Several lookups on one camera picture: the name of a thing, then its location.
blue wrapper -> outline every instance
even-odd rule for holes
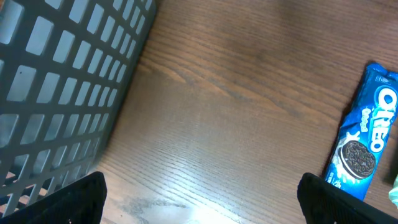
[[[366,67],[351,112],[340,127],[325,180],[363,200],[396,119],[398,73]]]

brown wood grain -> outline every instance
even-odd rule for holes
[[[365,64],[398,70],[398,4],[164,0],[98,166],[103,223],[304,223]],[[398,129],[365,202],[398,218]]]

gray basket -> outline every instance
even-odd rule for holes
[[[109,138],[154,16],[153,0],[5,0],[3,216],[86,175]]]

cookie image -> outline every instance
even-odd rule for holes
[[[339,152],[343,167],[356,179],[369,177],[376,167],[376,158],[359,141],[347,142]]]

oreo logo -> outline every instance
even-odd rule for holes
[[[377,108],[373,112],[370,127],[373,131],[369,133],[370,150],[381,152],[386,144],[385,139],[389,133],[391,119],[397,108],[397,93],[389,86],[381,86],[374,95]]]

